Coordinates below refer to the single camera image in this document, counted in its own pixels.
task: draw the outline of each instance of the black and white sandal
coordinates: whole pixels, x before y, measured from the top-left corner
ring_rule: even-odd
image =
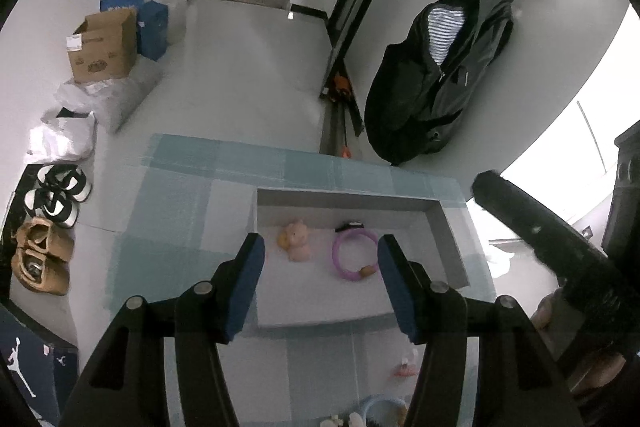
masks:
[[[78,219],[78,204],[62,190],[34,188],[25,194],[24,206],[31,217],[46,217],[66,229]]]
[[[40,185],[52,190],[64,190],[78,203],[91,194],[91,183],[77,165],[45,165],[38,171]]]

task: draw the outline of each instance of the black backpack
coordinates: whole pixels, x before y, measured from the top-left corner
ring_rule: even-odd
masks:
[[[449,142],[486,68],[509,41],[512,1],[437,1],[414,19],[403,42],[386,48],[364,112],[381,158],[398,165]]]

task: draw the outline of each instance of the white label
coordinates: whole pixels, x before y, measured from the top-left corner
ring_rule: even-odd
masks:
[[[76,33],[66,38],[66,50],[68,52],[78,52],[82,49],[82,35]]]

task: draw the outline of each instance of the purple ring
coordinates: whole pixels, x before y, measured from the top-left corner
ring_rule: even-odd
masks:
[[[370,230],[347,229],[335,236],[334,245],[331,249],[331,259],[332,261],[334,261],[335,269],[338,270],[340,277],[342,277],[343,279],[347,279],[348,281],[359,281],[362,279],[362,275],[360,275],[360,272],[345,270],[342,266],[340,266],[340,258],[338,257],[338,254],[340,253],[340,245],[342,245],[342,242],[345,239],[352,237],[353,235],[364,235],[366,237],[369,237],[369,239],[372,240],[375,245],[378,245],[378,236]],[[378,263],[372,264],[370,266],[374,270],[374,273],[378,271]]]

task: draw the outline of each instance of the toy pig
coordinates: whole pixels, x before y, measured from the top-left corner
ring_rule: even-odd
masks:
[[[308,261],[311,257],[311,249],[306,243],[309,231],[306,225],[298,220],[284,227],[278,236],[278,246],[289,254],[289,260],[296,263]]]

